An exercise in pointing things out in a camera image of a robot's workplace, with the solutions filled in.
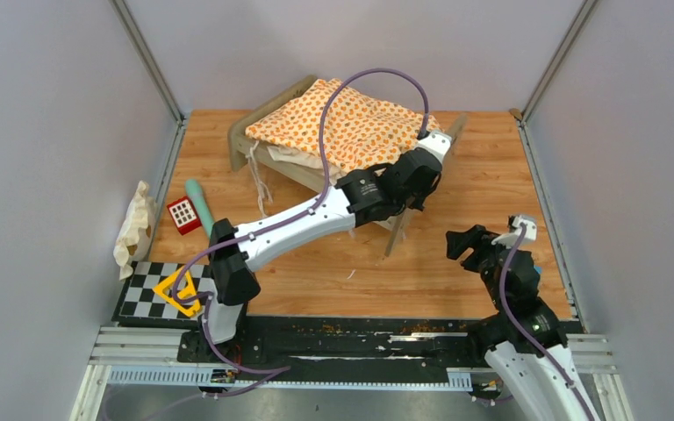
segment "checkerboard pattern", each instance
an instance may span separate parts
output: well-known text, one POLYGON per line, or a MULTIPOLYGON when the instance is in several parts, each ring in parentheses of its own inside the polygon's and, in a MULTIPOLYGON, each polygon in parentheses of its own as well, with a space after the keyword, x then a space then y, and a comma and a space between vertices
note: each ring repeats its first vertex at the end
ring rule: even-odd
MULTIPOLYGON (((112 320, 125 326, 196 327, 196 319, 182 314, 153 290, 159 282, 182 266, 177 263, 138 262, 133 275, 125 281, 112 320)), ((190 268, 192 283, 198 293, 213 290, 213 280, 203 277, 203 268, 204 265, 190 268)))

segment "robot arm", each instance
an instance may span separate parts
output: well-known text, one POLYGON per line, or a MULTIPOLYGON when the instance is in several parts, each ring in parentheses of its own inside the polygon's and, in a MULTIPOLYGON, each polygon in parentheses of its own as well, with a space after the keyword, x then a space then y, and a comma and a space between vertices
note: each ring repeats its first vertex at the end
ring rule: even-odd
POLYGON ((539 273, 530 252, 517 252, 505 275, 505 291, 499 290, 503 261, 510 247, 523 235, 521 244, 536 240, 536 223, 531 217, 518 215, 508 221, 510 232, 498 235, 475 225, 466 232, 448 232, 447 255, 458 259, 467 249, 473 249, 462 267, 482 276, 484 285, 499 313, 481 320, 470 328, 471 353, 494 368, 515 400, 532 420, 599 420, 592 401, 585 394, 567 337, 554 312, 538 297, 539 273), (568 385, 553 362, 541 354, 512 324, 501 305, 505 294, 511 313, 528 334, 533 336, 563 367, 572 384, 568 385), (578 401, 574 390, 584 399, 578 401), (585 412, 583 404, 589 408, 585 412))
POLYGON ((215 342, 234 336, 243 304, 261 290, 255 272, 271 260, 328 234, 383 221, 407 207, 422 211, 425 199, 441 179, 442 162, 451 142, 447 134, 432 131, 394 164, 350 171, 329 187, 324 202, 308 216, 262 235, 251 232, 308 211, 316 198, 260 221, 236 226, 227 219, 218 221, 212 229, 211 245, 244 236, 248 239, 210 256, 216 299, 208 304, 212 306, 208 325, 215 342))

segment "wooden board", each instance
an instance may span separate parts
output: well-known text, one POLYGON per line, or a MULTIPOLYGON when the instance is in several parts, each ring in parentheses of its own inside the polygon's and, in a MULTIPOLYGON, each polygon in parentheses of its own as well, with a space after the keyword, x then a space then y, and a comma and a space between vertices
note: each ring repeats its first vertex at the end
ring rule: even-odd
MULTIPOLYGON (((229 218, 234 225, 261 218, 248 167, 237 173, 229 168, 226 131, 245 113, 192 113, 167 203, 184 196, 184 182, 196 178, 215 218, 229 218)), ((448 126, 458 113, 434 115, 448 126)), ((391 257, 384 257, 390 233, 374 224, 356 229, 355 238, 338 233, 313 241, 257 273, 262 293, 250 304, 250 314, 485 318, 495 310, 484 285, 478 274, 445 258, 445 232, 465 231, 474 224, 506 232, 508 215, 526 213, 538 219, 539 238, 526 249, 543 268, 541 297, 557 316, 569 318, 516 124, 504 112, 471 112, 469 117, 446 159, 441 185, 427 199, 425 212, 412 219, 406 240, 391 257)), ((276 171, 260 167, 260 172, 274 198, 266 206, 270 215, 314 196, 276 171)), ((164 212, 150 260, 183 263, 206 246, 202 229, 180 236, 164 212)))

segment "red toy with white squares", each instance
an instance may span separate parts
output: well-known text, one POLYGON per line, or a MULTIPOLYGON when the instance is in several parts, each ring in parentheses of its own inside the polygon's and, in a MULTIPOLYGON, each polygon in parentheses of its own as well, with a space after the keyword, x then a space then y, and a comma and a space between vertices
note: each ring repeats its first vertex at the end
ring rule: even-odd
POLYGON ((168 204, 167 209, 175 222, 176 230, 182 235, 203 225, 200 218, 197 217, 195 207, 192 206, 192 202, 187 196, 168 204))

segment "teal toy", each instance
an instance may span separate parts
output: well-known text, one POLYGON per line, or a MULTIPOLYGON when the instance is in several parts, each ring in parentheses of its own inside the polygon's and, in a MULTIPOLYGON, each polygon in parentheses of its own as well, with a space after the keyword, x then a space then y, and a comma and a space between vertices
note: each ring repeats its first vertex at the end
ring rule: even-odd
POLYGON ((200 187, 200 183, 197 180, 190 178, 184 182, 184 191, 192 201, 192 205, 195 206, 197 217, 200 218, 200 223, 203 225, 205 234, 209 239, 213 229, 213 215, 211 214, 211 210, 208 209, 208 203, 205 202, 203 188, 200 187))

